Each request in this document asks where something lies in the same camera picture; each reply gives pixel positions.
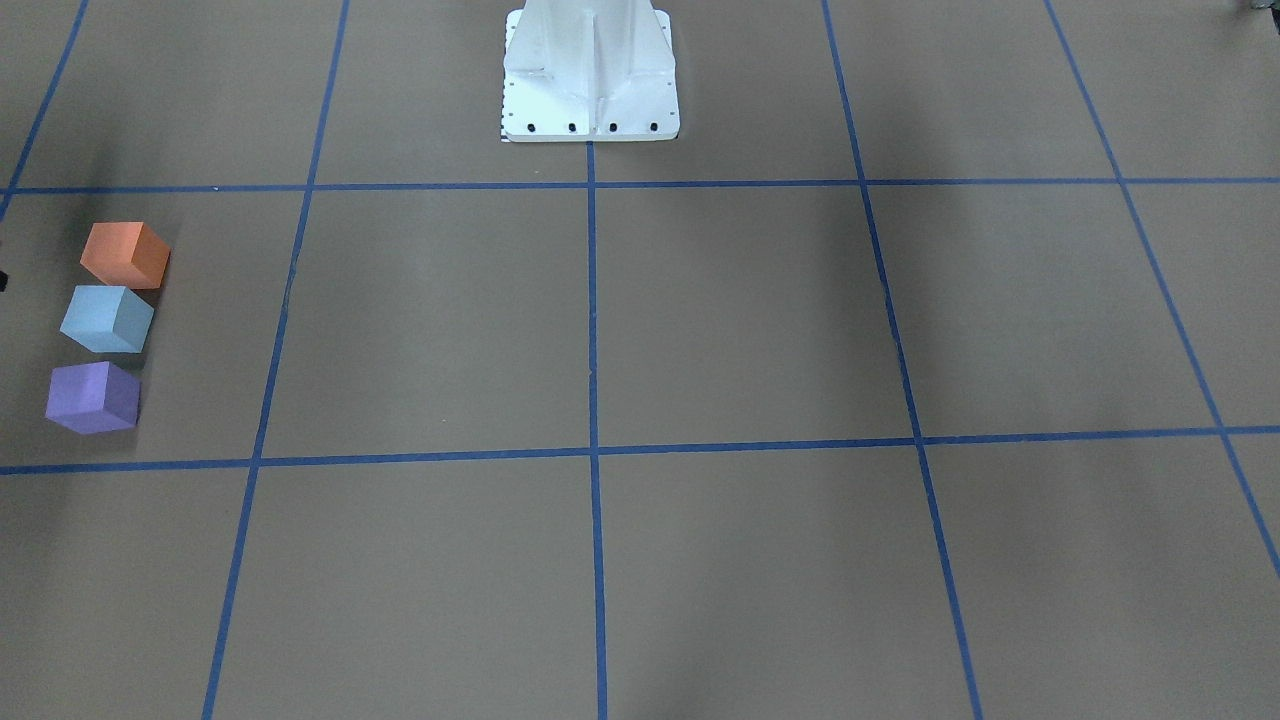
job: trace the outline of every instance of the purple cube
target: purple cube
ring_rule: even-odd
[[[45,418],[82,436],[138,424],[142,383],[110,363],[58,368],[49,383]]]

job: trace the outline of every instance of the cube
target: cube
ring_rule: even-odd
[[[90,352],[142,352],[155,310],[127,287],[82,284],[63,316],[63,334]]]
[[[106,284],[155,290],[169,265],[169,246],[145,223],[93,223],[81,265]]]
[[[54,370],[45,418],[82,436],[138,424],[142,383],[110,363]]]

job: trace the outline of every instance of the floor tile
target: floor tile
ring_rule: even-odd
[[[10,275],[0,462],[248,457],[300,202],[292,192],[18,197],[0,224]],[[157,302],[140,355],[97,355],[59,332],[74,287],[100,284],[79,256],[90,227],[109,220],[145,220],[173,249],[163,291],[140,292]],[[78,436],[46,420],[54,368],[99,360],[142,379],[138,428]]]
[[[856,188],[598,202],[602,442],[910,434]]]
[[[1275,543],[1280,541],[1280,436],[1235,436],[1231,443]]]
[[[1280,584],[1217,438],[929,457],[987,717],[1275,715]]]
[[[602,181],[855,177],[818,3],[657,6],[671,15],[680,137],[600,143]]]
[[[306,182],[337,3],[91,3],[24,187]]]
[[[319,193],[268,454],[586,445],[586,250],[582,191]]]
[[[1133,193],[1224,420],[1280,423],[1280,188]]]
[[[970,717],[913,450],[602,478],[611,717]]]
[[[266,469],[218,717],[595,712],[585,460]]]
[[[927,434],[1212,423],[1116,187],[872,197]]]
[[[502,142],[502,58],[517,0],[355,0],[321,182],[585,181],[581,143]]]
[[[27,142],[76,20],[78,0],[13,0],[0,6],[0,184]]]
[[[1280,61],[1248,3],[1055,3],[1128,177],[1280,176]]]
[[[243,492],[243,470],[4,478],[5,716],[198,717]]]
[[[872,178],[1111,177],[1039,3],[833,0]]]

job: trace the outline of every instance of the light blue cube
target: light blue cube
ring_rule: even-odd
[[[127,287],[82,284],[63,318],[63,334],[91,352],[142,352],[155,310]]]

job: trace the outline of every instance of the orange block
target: orange block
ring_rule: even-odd
[[[155,290],[169,265],[169,246],[145,223],[93,223],[81,265],[106,284]]]

